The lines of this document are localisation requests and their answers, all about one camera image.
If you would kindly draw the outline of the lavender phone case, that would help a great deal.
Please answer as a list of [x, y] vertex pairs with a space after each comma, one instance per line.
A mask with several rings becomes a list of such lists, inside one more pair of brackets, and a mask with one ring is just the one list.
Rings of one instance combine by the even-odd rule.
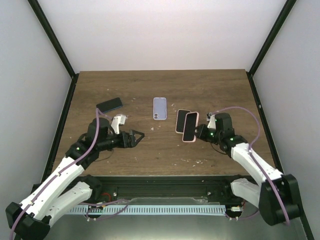
[[167, 99], [165, 97], [153, 98], [152, 117], [156, 121], [164, 121], [167, 119]]

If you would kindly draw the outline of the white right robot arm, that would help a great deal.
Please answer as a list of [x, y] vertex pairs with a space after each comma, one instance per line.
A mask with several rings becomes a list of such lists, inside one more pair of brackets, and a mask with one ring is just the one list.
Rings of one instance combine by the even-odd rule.
[[262, 219], [270, 226], [289, 224], [303, 213], [297, 179], [269, 165], [254, 150], [252, 144], [237, 135], [228, 113], [210, 116], [208, 124], [194, 129], [194, 135], [213, 145], [240, 164], [254, 183], [239, 178], [222, 188], [223, 198], [229, 202], [240, 197], [254, 205]]

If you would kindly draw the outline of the grey metal front plate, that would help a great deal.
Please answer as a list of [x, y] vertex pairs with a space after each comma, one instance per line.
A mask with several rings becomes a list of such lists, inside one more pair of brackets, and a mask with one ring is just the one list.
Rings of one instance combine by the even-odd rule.
[[47, 240], [306, 240], [299, 219], [267, 225], [249, 203], [217, 215], [64, 215]]

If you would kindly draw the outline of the black frame post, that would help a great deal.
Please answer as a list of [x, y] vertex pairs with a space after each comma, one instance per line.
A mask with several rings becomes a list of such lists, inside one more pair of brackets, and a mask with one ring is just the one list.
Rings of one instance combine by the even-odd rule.
[[261, 49], [259, 50], [250, 70], [247, 72], [249, 77], [253, 77], [257, 72], [259, 66], [261, 65], [263, 59], [265, 58], [267, 52], [272, 46], [274, 40], [276, 39], [278, 33], [280, 32], [283, 24], [285, 23], [287, 17], [289, 16], [291, 10], [295, 6], [297, 0], [286, 0], [280, 13], [278, 14], [271, 30], [269, 31]]
[[47, 19], [40, 3], [38, 0], [28, 0], [30, 7], [32, 8], [35, 16], [37, 17], [39, 23], [41, 24], [43, 30], [45, 31], [48, 39], [50, 40], [53, 48], [55, 49], [57, 55], [59, 56], [64, 68], [66, 69], [68, 75], [73, 79], [76, 76], [76, 73], [68, 60], [65, 51], [63, 50], [49, 20]]

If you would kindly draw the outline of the black right frame post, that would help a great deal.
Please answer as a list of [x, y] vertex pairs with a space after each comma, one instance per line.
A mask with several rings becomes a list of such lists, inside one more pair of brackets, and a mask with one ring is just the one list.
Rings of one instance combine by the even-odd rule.
[[271, 30], [269, 31], [261, 49], [259, 50], [250, 70], [247, 72], [249, 77], [253, 77], [257, 72], [259, 66], [261, 65], [263, 59], [265, 58], [267, 52], [272, 46], [274, 40], [276, 39], [278, 33], [280, 32], [283, 24], [285, 23], [287, 17], [289, 16], [291, 10], [295, 6], [297, 0], [286, 0], [280, 13], [278, 14]]

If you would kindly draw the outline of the black left frame post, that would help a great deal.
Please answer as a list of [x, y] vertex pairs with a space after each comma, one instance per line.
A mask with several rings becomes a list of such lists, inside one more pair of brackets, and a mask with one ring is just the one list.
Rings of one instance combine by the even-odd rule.
[[37, 17], [39, 23], [41, 24], [43, 30], [45, 31], [48, 39], [50, 40], [53, 48], [55, 49], [57, 55], [59, 56], [64, 68], [66, 69], [68, 75], [73, 79], [76, 76], [76, 73], [68, 60], [65, 51], [63, 50], [49, 20], [47, 19], [40, 3], [38, 0], [28, 0], [30, 7], [32, 8], [35, 16]]

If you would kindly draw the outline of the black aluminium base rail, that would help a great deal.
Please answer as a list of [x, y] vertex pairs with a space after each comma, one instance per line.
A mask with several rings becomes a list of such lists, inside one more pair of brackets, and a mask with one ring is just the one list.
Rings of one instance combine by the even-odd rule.
[[93, 176], [102, 184], [95, 203], [110, 200], [116, 203], [136, 198], [208, 198], [209, 202], [238, 203], [242, 198], [233, 194], [231, 183], [245, 178], [241, 175], [222, 176]]

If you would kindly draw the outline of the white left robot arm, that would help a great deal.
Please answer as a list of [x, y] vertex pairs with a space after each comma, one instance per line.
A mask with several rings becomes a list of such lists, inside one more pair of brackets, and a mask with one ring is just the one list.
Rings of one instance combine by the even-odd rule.
[[134, 148], [144, 138], [135, 130], [121, 131], [120, 116], [112, 121], [97, 117], [73, 143], [58, 167], [20, 203], [11, 202], [5, 209], [11, 234], [23, 240], [43, 240], [55, 222], [73, 207], [94, 205], [102, 196], [102, 183], [82, 173], [103, 151]]

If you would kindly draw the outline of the blue black phone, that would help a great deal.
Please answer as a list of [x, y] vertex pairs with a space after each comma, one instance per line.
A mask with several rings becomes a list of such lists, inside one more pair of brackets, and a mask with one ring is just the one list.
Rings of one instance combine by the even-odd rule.
[[96, 108], [98, 108], [102, 113], [107, 113], [115, 109], [121, 108], [123, 103], [119, 97], [98, 103]]

